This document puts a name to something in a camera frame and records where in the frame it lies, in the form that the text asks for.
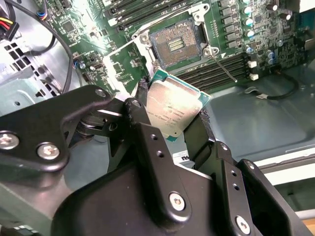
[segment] white label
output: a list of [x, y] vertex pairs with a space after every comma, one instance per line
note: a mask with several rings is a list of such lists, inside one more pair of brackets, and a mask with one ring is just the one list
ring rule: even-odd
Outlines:
[[189, 161], [188, 151], [181, 151], [173, 154], [174, 163], [183, 163]]

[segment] screw hole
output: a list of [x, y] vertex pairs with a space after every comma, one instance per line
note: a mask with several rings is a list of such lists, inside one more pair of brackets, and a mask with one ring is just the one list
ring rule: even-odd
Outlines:
[[233, 187], [234, 187], [237, 191], [240, 191], [239, 186], [237, 186], [236, 184], [233, 184]]
[[164, 154], [161, 151], [157, 151], [157, 156], [158, 157], [164, 157]]
[[109, 131], [114, 131], [115, 129], [117, 129], [117, 127], [118, 125], [115, 122], [113, 122], [113, 123], [110, 123], [108, 129]]
[[158, 140], [157, 136], [155, 134], [151, 134], [151, 139]]

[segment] black connector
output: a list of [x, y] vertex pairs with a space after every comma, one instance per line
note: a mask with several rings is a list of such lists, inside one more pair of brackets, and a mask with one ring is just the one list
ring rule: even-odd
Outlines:
[[12, 41], [19, 27], [20, 27], [19, 23], [14, 22], [12, 25], [10, 25], [10, 29], [4, 34], [2, 34], [1, 37], [5, 40]]

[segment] motherboard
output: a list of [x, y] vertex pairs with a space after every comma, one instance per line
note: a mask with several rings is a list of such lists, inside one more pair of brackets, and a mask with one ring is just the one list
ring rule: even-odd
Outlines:
[[268, 75], [275, 65], [304, 63], [299, 14], [285, 6], [279, 0], [47, 0], [47, 21], [89, 84], [131, 93], [140, 78], [164, 70], [212, 93]]

